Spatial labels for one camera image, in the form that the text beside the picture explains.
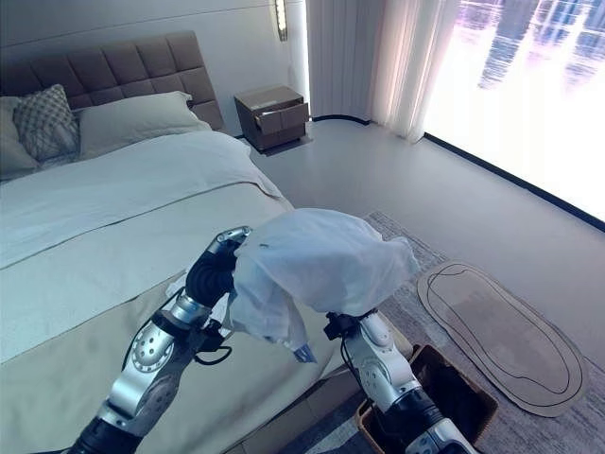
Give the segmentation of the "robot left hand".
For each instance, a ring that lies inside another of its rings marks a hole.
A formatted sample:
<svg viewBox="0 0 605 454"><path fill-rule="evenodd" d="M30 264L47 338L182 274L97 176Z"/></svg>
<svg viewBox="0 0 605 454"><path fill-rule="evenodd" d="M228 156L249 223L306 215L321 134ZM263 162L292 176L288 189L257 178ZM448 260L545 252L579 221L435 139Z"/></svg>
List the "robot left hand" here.
<svg viewBox="0 0 605 454"><path fill-rule="evenodd" d="M240 226L219 233L190 268L185 293L196 303L213 308L233 289L235 251L245 242L251 227Z"/></svg>

